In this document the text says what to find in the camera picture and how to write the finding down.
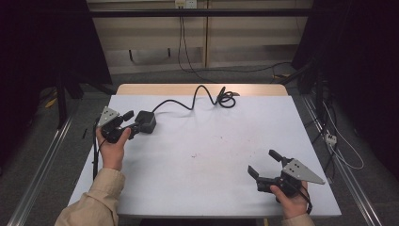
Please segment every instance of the black cable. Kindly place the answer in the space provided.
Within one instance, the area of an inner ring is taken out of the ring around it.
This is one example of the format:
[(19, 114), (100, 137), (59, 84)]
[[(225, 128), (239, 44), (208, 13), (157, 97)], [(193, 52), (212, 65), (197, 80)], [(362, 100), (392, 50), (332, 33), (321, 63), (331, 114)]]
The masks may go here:
[(333, 153), (330, 153), (330, 152), (328, 152), (328, 161), (327, 161), (327, 163), (326, 163), (326, 166), (323, 168), (323, 172), (324, 173), (326, 173), (327, 172), (327, 169), (328, 169), (328, 167), (329, 167), (329, 163), (333, 163), (333, 161), (332, 161), (332, 157), (334, 156), (334, 152)]
[(321, 131), (317, 135), (317, 137), (314, 138), (314, 140), (311, 142), (311, 144), (314, 144), (320, 136), (323, 136), (325, 134), (325, 132), (327, 130), (328, 115), (326, 114), (326, 111), (323, 112), (323, 118), (321, 120), (322, 120), (322, 124), (323, 124)]
[[(221, 105), (222, 107), (225, 107), (225, 108), (232, 108), (232, 107), (235, 106), (235, 99), (233, 98), (233, 93), (232, 93), (231, 91), (225, 92), (226, 87), (223, 87), (223, 88), (220, 90), (219, 94), (218, 94), (217, 97), (216, 97), (216, 100), (214, 101), (214, 100), (212, 99), (212, 96), (211, 96), (211, 93), (209, 92), (209, 90), (208, 90), (206, 87), (204, 87), (203, 85), (199, 85), (199, 86), (197, 87), (196, 91), (194, 92), (193, 103), (192, 103), (191, 107), (188, 107), (188, 106), (186, 106), (186, 105), (184, 105), (184, 104), (182, 104), (181, 102), (178, 102), (178, 101), (176, 101), (176, 100), (171, 100), (171, 99), (169, 99), (169, 100), (165, 100), (164, 102), (162, 102), (161, 104), (159, 104), (158, 106), (156, 106), (156, 107), (153, 109), (152, 113), (155, 112), (156, 109), (158, 109), (158, 107), (160, 107), (161, 105), (163, 105), (163, 104), (165, 104), (165, 103), (167, 103), (167, 102), (176, 103), (176, 104), (181, 105), (182, 107), (186, 108), (187, 110), (193, 110), (193, 109), (194, 109), (195, 102), (196, 102), (197, 92), (198, 92), (198, 90), (199, 90), (200, 88), (204, 88), (204, 89), (205, 89), (205, 91), (208, 93), (209, 99), (211, 100), (211, 103), (212, 103), (213, 105), (219, 104), (219, 105)], [(224, 103), (227, 103), (228, 101), (232, 101), (232, 104), (231, 104), (231, 105), (225, 105)]]
[(97, 152), (97, 140), (96, 140), (96, 127), (100, 118), (97, 118), (93, 125), (93, 150), (94, 150), (94, 159), (93, 159), (93, 181), (97, 176), (97, 172), (99, 169), (99, 153)]
[(315, 121), (318, 121), (318, 120), (319, 120), (319, 118), (315, 118), (315, 119), (312, 120), (312, 121), (308, 121), (308, 122), (304, 123), (303, 126), (304, 126), (305, 128), (308, 128), (310, 125), (312, 125)]
[(274, 72), (274, 67), (272, 67), (272, 73), (273, 73), (273, 77), (272, 77), (272, 80), (270, 81), (270, 84), (273, 84), (274, 79), (276, 78), (276, 74)]
[[(185, 55), (186, 58), (188, 60), (188, 65), (190, 66), (191, 70), (187, 70), (184, 69), (182, 66), (182, 63), (180, 61), (180, 52), (181, 52), (181, 48), (182, 48), (182, 38), (184, 40), (184, 49), (185, 49)], [(187, 72), (187, 73), (195, 73), (196, 76), (200, 79), (206, 80), (208, 82), (212, 82), (212, 83), (216, 83), (215, 81), (212, 81), (210, 79), (206, 79), (201, 77), (199, 74), (197, 74), (198, 72), (226, 72), (226, 73), (255, 73), (255, 72), (261, 72), (261, 71), (265, 71), (268, 69), (272, 69), (273, 70), (273, 79), (274, 79), (274, 67), (282, 65), (282, 64), (291, 64), (291, 62), (280, 62), (280, 63), (276, 63), (272, 66), (268, 66), (265, 68), (261, 68), (261, 69), (255, 69), (255, 70), (248, 70), (248, 71), (240, 71), (240, 70), (225, 70), (225, 69), (201, 69), (201, 70), (194, 70), (191, 62), (190, 62), (190, 58), (188, 56), (188, 52), (187, 52), (187, 44), (185, 41), (185, 27), (184, 27), (184, 18), (180, 17), (180, 41), (179, 41), (179, 52), (178, 52), (178, 61), (179, 61), (179, 67), (182, 69), (182, 71)]]
[(302, 188), (305, 190), (306, 194), (308, 196), (305, 196), (302, 191), (299, 191), (299, 195), (302, 196), (302, 198), (304, 198), (306, 200), (306, 202), (308, 202), (308, 209), (306, 210), (306, 213), (308, 213), (308, 215), (311, 213), (311, 210), (313, 209), (313, 205), (311, 204), (311, 195), (308, 192), (308, 189), (306, 189), (304, 186), (302, 186)]
[(343, 36), (343, 31), (345, 30), (345, 26), (346, 26), (346, 19), (348, 18), (350, 9), (352, 7), (353, 4), (353, 0), (350, 0), (349, 2), (349, 6), (347, 7), (346, 13), (343, 16), (343, 24), (341, 25), (341, 30), (339, 31), (339, 35), (337, 37), (337, 41), (336, 43), (336, 47), (338, 47), (338, 44), (340, 43), (341, 37)]
[(295, 17), (295, 20), (296, 20), (296, 28), (297, 28), (297, 31), (298, 31), (298, 34), (299, 34), (299, 38), (302, 39), (302, 33), (300, 32), (300, 29), (299, 29), (298, 18)]
[(335, 126), (333, 126), (333, 135), (336, 137), (337, 136), (337, 129), (335, 128), (335, 127), (338, 127), (337, 126), (337, 113), (335, 112), (335, 109), (334, 109), (334, 106), (332, 106), (332, 105), (330, 105), (329, 106), (329, 108), (331, 108), (331, 110), (332, 110), (332, 113), (333, 113), (333, 115), (334, 115), (334, 117), (333, 117), (333, 122), (332, 123), (334, 123), (334, 125)]
[[(184, 69), (184, 68), (182, 67), (182, 63), (180, 62), (180, 50), (181, 50), (181, 48), (182, 48), (182, 37), (183, 37), (183, 39), (184, 39), (185, 56), (186, 56), (186, 58), (187, 58), (187, 60), (188, 60), (188, 65), (190, 66), (191, 71)], [(190, 58), (188, 57), (188, 53), (187, 53), (187, 43), (185, 42), (185, 28), (184, 28), (184, 18), (183, 18), (183, 17), (180, 17), (180, 40), (179, 40), (178, 61), (179, 61), (179, 66), (180, 66), (180, 68), (181, 68), (184, 72), (187, 72), (187, 73), (194, 73), (194, 74), (196, 75), (196, 77), (198, 77), (198, 78), (200, 78), (200, 79), (202, 79), (202, 80), (204, 80), (204, 81), (211, 82), (211, 83), (216, 83), (216, 84), (217, 84), (217, 82), (215, 82), (215, 81), (213, 81), (213, 80), (210, 80), (210, 79), (207, 79), (207, 78), (204, 78), (204, 77), (200, 76), (200, 75), (193, 69), (193, 67), (191, 66)]]

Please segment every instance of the person's right hand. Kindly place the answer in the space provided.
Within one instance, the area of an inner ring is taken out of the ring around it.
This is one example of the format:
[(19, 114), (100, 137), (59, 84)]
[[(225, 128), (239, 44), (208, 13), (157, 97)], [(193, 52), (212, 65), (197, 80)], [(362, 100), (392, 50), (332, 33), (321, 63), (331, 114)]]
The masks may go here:
[[(303, 187), (305, 187), (305, 189), (308, 189), (307, 182), (302, 181), (302, 185)], [(303, 187), (300, 190), (304, 195), (306, 195), (307, 192)], [(270, 190), (279, 199), (279, 202), (282, 205), (284, 218), (295, 218), (297, 216), (306, 214), (306, 210), (308, 209), (308, 202), (306, 202), (306, 200), (303, 199), (302, 196), (298, 194), (295, 197), (288, 198), (277, 186), (270, 186)]]
[(101, 134), (101, 128), (96, 129), (96, 137), (101, 145), (100, 153), (103, 157), (103, 168), (109, 168), (120, 171), (122, 169), (122, 160), (124, 157), (124, 145), (129, 138), (132, 130), (126, 128), (117, 143), (109, 143)]

